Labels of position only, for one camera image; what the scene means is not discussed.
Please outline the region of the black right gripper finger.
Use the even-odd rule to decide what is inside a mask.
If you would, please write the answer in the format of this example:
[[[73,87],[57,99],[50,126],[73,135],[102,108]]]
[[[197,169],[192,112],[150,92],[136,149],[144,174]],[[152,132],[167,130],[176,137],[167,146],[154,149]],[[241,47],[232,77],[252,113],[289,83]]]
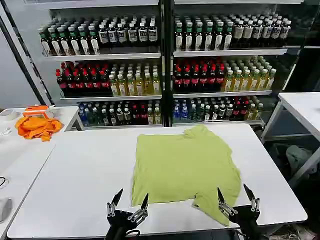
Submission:
[[[251,211],[260,212],[260,198],[255,198],[253,191],[245,183],[243,184],[243,187],[251,202]]]
[[[220,190],[219,187],[217,187],[217,195],[218,195],[218,208],[225,216],[234,216],[238,213],[237,210],[235,210],[233,207],[229,206]]]

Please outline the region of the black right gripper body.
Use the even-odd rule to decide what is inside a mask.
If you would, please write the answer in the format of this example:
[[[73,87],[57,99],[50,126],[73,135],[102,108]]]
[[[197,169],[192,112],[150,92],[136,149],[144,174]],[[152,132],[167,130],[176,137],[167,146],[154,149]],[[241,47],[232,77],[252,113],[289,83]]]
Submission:
[[[258,228],[257,219],[260,211],[255,208],[252,210],[251,205],[235,206],[233,214],[228,216],[230,222],[238,224],[241,235],[245,240],[259,240],[261,232]]]

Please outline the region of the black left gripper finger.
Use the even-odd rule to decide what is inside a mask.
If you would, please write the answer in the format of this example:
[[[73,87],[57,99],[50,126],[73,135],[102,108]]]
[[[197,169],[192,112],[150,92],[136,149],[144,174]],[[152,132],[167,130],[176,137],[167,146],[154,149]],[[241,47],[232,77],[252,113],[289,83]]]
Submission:
[[[120,198],[123,193],[123,188],[114,195],[113,199],[111,202],[108,202],[106,204],[106,209],[107,209],[107,217],[114,217],[116,215],[116,206],[118,205]]]
[[[146,219],[148,216],[148,199],[149,194],[147,193],[142,201],[141,207],[127,218],[128,221],[132,223],[142,223]]]

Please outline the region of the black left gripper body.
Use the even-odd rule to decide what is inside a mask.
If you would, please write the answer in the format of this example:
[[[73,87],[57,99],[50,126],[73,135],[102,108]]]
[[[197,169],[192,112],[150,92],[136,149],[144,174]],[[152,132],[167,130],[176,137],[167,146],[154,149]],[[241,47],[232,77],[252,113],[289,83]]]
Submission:
[[[137,223],[128,220],[132,212],[116,210],[115,216],[107,217],[110,225],[105,240],[135,240],[140,231],[137,229]]]

